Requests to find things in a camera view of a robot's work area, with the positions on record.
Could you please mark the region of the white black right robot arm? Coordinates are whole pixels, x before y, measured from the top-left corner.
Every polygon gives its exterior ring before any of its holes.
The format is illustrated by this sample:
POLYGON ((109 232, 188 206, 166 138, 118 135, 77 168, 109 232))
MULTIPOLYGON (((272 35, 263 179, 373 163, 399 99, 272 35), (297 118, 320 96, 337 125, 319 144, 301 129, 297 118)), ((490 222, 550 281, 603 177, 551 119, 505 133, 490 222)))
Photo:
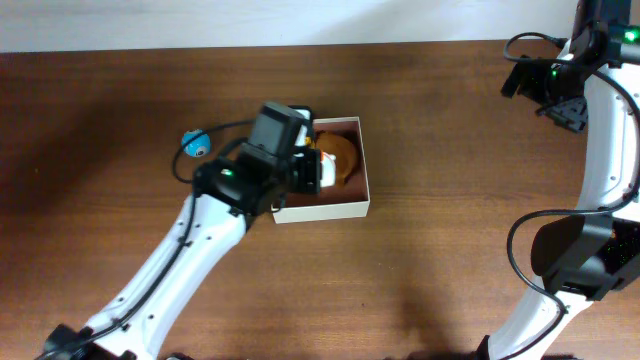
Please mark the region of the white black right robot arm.
POLYGON ((575 209, 543 212, 532 274, 509 319, 478 359, 545 359, 580 312, 639 275, 639 29, 628 0, 580 0, 572 33, 554 58, 521 55, 502 87, 537 114, 588 137, 575 209))

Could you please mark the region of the blue ball toy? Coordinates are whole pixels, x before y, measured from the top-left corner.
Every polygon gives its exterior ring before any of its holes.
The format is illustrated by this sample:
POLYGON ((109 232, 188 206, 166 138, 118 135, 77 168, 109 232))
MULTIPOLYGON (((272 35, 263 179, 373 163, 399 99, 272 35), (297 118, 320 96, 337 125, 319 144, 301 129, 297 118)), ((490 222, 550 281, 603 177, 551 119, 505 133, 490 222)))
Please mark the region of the blue ball toy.
POLYGON ((201 129, 194 129, 184 133, 181 139, 183 151, 190 157, 205 156, 211 151, 210 137, 201 129))

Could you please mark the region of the brown plush bear toy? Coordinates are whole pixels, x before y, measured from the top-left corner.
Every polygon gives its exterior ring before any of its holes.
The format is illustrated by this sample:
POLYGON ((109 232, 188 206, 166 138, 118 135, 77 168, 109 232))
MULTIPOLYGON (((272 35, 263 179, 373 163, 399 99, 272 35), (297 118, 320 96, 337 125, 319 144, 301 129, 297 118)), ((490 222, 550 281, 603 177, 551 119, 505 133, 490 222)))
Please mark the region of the brown plush bear toy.
POLYGON ((336 184, 344 186, 347 178, 359 162, 356 146, 347 138, 336 133, 322 131, 317 135, 315 148, 336 157, 336 184))

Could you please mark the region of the white cardboard box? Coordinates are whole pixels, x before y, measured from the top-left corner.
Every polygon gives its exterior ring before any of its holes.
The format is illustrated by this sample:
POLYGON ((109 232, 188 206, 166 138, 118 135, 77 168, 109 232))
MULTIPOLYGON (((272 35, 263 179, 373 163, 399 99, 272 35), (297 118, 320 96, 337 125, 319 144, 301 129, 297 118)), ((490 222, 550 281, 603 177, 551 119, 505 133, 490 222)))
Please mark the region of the white cardboard box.
POLYGON ((319 194, 289 194, 285 207, 273 215, 276 224, 365 217, 370 205, 366 157, 358 116, 314 121, 314 130, 341 135, 357 149, 358 162, 344 186, 322 188, 319 194))

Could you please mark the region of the white pink duck toy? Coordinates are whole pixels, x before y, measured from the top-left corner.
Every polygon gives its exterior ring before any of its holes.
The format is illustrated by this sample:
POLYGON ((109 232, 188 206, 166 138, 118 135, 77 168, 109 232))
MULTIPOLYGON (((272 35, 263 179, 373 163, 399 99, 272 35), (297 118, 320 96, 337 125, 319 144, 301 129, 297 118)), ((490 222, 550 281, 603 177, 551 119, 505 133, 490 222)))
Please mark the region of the white pink duck toy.
POLYGON ((327 188, 336 184, 336 157, 332 154, 321 152, 321 176, 320 187, 327 188))

